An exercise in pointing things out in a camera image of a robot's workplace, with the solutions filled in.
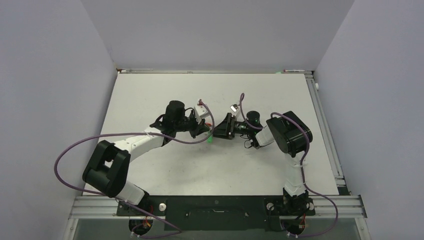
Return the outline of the red-handled metal key holder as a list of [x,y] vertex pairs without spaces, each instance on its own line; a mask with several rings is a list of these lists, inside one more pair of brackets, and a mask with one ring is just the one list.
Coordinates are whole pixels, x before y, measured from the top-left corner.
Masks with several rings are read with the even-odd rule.
[[213,132],[214,125],[212,123],[206,122],[205,123],[205,126],[208,127],[208,131],[207,131],[208,133],[212,133]]

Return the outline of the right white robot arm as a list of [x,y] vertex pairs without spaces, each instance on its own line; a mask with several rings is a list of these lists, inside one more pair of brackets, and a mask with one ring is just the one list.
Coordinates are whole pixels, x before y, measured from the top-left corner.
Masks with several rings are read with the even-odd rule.
[[312,209],[312,199],[305,187],[303,173],[305,156],[299,156],[299,153],[306,154],[309,151],[313,134],[293,111],[272,116],[266,120],[266,126],[261,125],[260,114],[257,111],[249,111],[245,121],[237,121],[235,116],[228,113],[215,127],[213,137],[232,140],[235,135],[247,136],[250,147],[255,149],[276,143],[284,153],[283,159],[286,164],[283,209],[289,214],[295,214],[300,209]]

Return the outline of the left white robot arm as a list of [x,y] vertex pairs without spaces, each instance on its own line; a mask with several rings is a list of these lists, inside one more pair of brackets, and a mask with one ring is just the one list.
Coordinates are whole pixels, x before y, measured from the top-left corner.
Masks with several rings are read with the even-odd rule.
[[129,208],[136,215],[145,214],[149,208],[149,193],[127,179],[130,163],[175,141],[177,133],[188,132],[196,138],[213,131],[205,120],[213,115],[204,102],[199,101],[192,107],[189,115],[186,115],[186,110],[183,102],[171,100],[165,112],[145,131],[131,133],[129,137],[115,142],[100,141],[83,171],[82,180],[109,198],[129,203]]

